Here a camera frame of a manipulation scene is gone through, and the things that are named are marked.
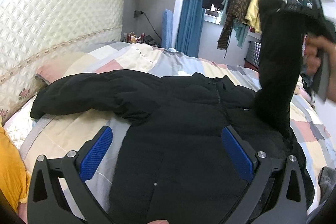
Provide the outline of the black puffer jacket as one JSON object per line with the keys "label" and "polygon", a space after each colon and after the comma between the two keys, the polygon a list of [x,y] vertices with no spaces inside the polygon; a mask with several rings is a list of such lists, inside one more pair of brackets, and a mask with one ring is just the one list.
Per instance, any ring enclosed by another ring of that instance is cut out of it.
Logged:
{"label": "black puffer jacket", "polygon": [[[30,223],[304,223],[314,188],[290,127],[302,64],[303,19],[260,0],[260,90],[228,77],[157,77],[118,70],[59,79],[38,93],[33,118],[93,109],[131,125],[102,210],[78,174],[78,152],[36,162]],[[232,126],[256,152],[251,182],[222,145]]]}

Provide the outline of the patchwork bed quilt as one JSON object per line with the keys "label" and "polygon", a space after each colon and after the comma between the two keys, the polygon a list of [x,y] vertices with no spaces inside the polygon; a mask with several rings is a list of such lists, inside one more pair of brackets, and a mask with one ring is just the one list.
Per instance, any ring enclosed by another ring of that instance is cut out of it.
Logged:
{"label": "patchwork bed quilt", "polygon": [[[260,87],[259,75],[252,69],[238,65],[216,64],[145,44],[115,42],[98,44],[70,53],[74,52],[92,54],[112,52],[114,61],[117,61],[122,69],[146,72],[158,77],[190,76],[194,73],[201,73],[209,78],[227,76],[235,85],[245,86],[252,90],[258,90]],[[42,87],[47,84],[39,78],[35,77],[35,79],[42,82]],[[30,117],[36,94],[37,92],[6,123],[3,123],[9,138],[19,150],[26,169],[32,171],[35,159],[40,153],[48,157],[63,156],[69,150],[79,149],[94,135],[95,130],[103,125],[109,125],[114,133],[114,141],[94,177],[88,182],[98,202],[104,209],[107,209],[114,165],[122,139],[129,127],[128,122],[117,118],[112,113],[94,110],[64,117],[46,117],[37,122]]]}

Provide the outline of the yellow hanging jacket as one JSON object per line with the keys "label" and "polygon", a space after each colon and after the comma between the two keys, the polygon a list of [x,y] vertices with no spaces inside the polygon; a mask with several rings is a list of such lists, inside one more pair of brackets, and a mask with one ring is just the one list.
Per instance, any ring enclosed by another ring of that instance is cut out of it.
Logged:
{"label": "yellow hanging jacket", "polygon": [[261,34],[259,1],[260,0],[246,0],[242,23],[252,27],[254,32]]}

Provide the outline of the grey suitcase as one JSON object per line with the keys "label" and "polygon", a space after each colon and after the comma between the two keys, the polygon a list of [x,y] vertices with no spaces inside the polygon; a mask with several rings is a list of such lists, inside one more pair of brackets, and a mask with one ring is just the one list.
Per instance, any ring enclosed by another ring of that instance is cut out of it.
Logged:
{"label": "grey suitcase", "polygon": [[244,67],[250,68],[254,71],[258,71],[261,43],[249,41],[248,44],[249,44],[249,47],[248,47],[247,55],[244,58],[244,61],[245,61]]}

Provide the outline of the teal hanging garment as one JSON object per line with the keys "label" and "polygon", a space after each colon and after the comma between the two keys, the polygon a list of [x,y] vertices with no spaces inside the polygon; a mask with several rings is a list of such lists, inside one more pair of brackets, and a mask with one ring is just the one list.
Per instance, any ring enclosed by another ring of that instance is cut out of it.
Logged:
{"label": "teal hanging garment", "polygon": [[[222,2],[223,9],[222,9],[221,16],[220,16],[220,25],[221,26],[224,26],[224,23],[226,22],[229,2],[230,2],[230,0],[223,0],[223,2]],[[244,44],[244,40],[245,40],[245,38],[248,34],[249,27],[246,24],[243,24],[242,22],[240,22],[238,19],[235,18],[233,23],[232,23],[232,29],[235,30],[235,32],[236,32],[235,38],[238,41],[237,46],[239,48],[242,48],[243,44]]]}

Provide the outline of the brown plaid hanging scarf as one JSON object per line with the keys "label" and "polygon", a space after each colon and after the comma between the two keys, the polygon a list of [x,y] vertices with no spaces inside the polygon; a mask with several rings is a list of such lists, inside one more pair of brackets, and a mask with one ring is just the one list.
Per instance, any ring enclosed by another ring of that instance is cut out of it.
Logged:
{"label": "brown plaid hanging scarf", "polygon": [[233,28],[234,20],[244,22],[250,0],[230,0],[227,8],[227,16],[218,39],[218,49],[226,51]]}

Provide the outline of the grey cloth at bed edge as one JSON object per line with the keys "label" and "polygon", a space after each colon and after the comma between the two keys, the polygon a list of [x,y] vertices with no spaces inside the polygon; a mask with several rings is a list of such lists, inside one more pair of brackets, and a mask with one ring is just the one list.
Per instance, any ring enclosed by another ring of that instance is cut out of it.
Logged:
{"label": "grey cloth at bed edge", "polygon": [[318,184],[321,189],[321,199],[319,204],[324,203],[329,196],[333,188],[335,187],[336,182],[336,170],[334,168],[330,168],[328,166],[324,166],[318,177]]}

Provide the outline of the pink pillow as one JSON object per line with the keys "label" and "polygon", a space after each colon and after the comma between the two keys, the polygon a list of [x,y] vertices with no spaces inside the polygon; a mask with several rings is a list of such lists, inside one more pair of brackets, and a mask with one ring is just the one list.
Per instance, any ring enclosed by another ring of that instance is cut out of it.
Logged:
{"label": "pink pillow", "polygon": [[51,84],[66,76],[80,73],[105,73],[119,69],[122,69],[122,66],[114,61],[112,52],[103,54],[74,52],[47,61],[37,69],[35,77]]}

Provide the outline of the blue curtain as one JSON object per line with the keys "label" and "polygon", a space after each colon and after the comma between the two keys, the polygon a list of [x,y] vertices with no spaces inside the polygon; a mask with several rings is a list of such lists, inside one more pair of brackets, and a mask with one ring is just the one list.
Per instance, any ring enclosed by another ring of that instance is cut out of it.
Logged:
{"label": "blue curtain", "polygon": [[183,0],[175,49],[198,57],[205,9],[202,0]]}

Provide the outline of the cosmetics bottles on nightstand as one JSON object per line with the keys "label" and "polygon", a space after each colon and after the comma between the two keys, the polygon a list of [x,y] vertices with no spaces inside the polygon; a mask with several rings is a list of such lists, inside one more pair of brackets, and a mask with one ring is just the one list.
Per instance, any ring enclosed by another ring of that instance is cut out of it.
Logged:
{"label": "cosmetics bottles on nightstand", "polygon": [[136,35],[134,32],[124,33],[122,41],[131,44],[138,43],[150,46],[157,45],[156,41],[150,35],[146,35],[145,33],[141,33],[140,35]]}

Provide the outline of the cream quilted headboard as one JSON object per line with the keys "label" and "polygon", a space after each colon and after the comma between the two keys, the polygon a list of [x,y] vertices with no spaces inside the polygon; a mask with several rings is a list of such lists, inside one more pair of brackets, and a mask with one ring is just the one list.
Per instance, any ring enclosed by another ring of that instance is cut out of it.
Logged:
{"label": "cream quilted headboard", "polygon": [[1,121],[41,87],[38,67],[64,53],[118,41],[123,0],[1,0]]}

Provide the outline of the black wall plug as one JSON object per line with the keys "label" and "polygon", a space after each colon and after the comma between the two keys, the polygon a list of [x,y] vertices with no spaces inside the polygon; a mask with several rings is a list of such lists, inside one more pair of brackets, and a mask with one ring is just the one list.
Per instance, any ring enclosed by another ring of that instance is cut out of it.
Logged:
{"label": "black wall plug", "polygon": [[135,11],[134,11],[134,14],[133,14],[133,17],[134,17],[134,18],[137,18],[137,17],[139,17],[139,16],[141,16],[141,15],[142,15],[142,11],[135,10]]}

